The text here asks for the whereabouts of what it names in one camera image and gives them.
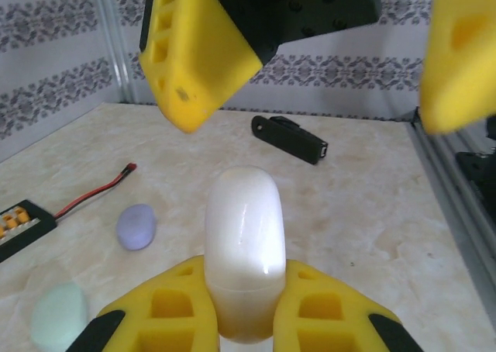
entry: yellow 3d-printed part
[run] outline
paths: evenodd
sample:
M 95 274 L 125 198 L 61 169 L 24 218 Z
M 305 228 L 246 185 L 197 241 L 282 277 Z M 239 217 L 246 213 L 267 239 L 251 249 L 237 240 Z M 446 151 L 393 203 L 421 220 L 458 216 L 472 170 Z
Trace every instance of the yellow 3d-printed part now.
M 434 0 L 420 112 L 429 133 L 496 114 L 496 0 Z
M 370 314 L 389 310 L 313 267 L 288 261 L 274 317 L 274 352 L 389 352 Z
M 217 318 L 205 286 L 203 257 L 144 282 L 99 314 L 126 316 L 104 352 L 218 352 Z
M 139 62 L 161 112 L 186 133 L 262 68 L 218 0 L 153 0 Z

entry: beige marble surface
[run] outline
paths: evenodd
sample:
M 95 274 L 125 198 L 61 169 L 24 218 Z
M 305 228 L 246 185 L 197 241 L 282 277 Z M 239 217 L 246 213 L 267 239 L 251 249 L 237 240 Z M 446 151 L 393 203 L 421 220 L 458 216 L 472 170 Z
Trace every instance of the beige marble surface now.
M 0 264 L 0 350 L 34 350 L 30 313 L 56 283 L 78 283 L 95 316 L 146 279 L 201 254 L 208 188 L 240 164 L 274 176 L 288 257 L 387 306 L 425 352 L 496 350 L 405 125 L 292 116 L 329 142 L 327 158 L 314 167 L 252 136 L 252 117 L 218 112 L 185 135 L 157 108 L 104 104 L 1 163 L 0 206 L 29 198 L 51 212 L 112 180 L 128 162 L 139 168 Z M 115 223 L 135 203 L 155 208 L 158 231 L 151 246 L 130 253 L 117 243 Z

